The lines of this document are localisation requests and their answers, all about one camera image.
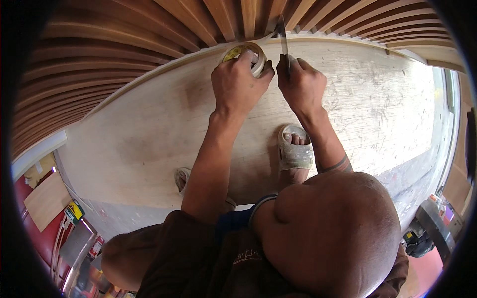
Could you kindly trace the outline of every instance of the hand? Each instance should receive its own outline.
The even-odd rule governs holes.
[[[291,74],[290,80],[287,80],[286,58],[285,55],[280,55],[277,65],[278,87],[298,119],[310,119],[323,110],[321,99],[327,80],[323,73],[305,60],[290,58]]]
[[[238,58],[221,63],[210,78],[216,99],[216,112],[245,119],[250,110],[268,89],[275,71],[267,61],[262,74],[254,78],[250,71],[257,56],[251,50],[243,50]]]

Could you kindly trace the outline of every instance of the blue shorts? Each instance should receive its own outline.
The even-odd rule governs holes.
[[[231,231],[239,231],[251,227],[252,218],[255,211],[265,202],[274,200],[277,198],[277,194],[266,195],[258,202],[250,207],[250,209],[243,211],[229,211],[222,214],[215,225],[215,239],[218,244],[222,243],[226,233]]]

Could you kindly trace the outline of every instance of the knife blade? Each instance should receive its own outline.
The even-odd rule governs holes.
[[[275,32],[280,36],[281,41],[281,51],[283,55],[285,55],[286,59],[286,75],[287,79],[290,80],[291,75],[291,63],[290,63],[290,55],[288,54],[288,43],[287,43],[287,33],[285,31],[285,20],[283,15],[280,16],[277,26],[275,28]]]

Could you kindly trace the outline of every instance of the yellow label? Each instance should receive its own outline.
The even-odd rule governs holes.
[[[238,46],[230,49],[227,52],[227,54],[225,54],[224,59],[222,59],[222,62],[229,61],[230,59],[234,59],[235,57],[239,56],[240,53],[242,53],[243,49],[249,49],[249,50],[253,51],[254,53],[256,53],[258,55],[256,50],[254,50],[252,46],[250,46],[248,44],[241,44],[241,45],[238,45]]]
[[[74,214],[74,217],[76,217],[76,219],[80,219],[83,216],[83,213],[74,202],[69,203],[68,208]]]

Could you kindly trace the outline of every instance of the slide sandal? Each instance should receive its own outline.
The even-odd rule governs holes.
[[[174,171],[174,180],[176,181],[176,186],[177,186],[177,189],[179,190],[179,195],[181,197],[184,197],[184,194],[186,193],[187,181],[189,180],[189,177],[190,177],[189,168],[182,167],[182,168],[177,168]],[[237,204],[235,204],[235,202],[229,197],[225,199],[225,202],[232,205],[234,210],[237,207]]]
[[[305,145],[295,145],[287,142],[283,137],[284,133],[297,134],[305,140]],[[312,169],[313,168],[313,147],[310,137],[306,131],[294,124],[284,125],[277,137],[278,148],[278,171],[290,169]]]

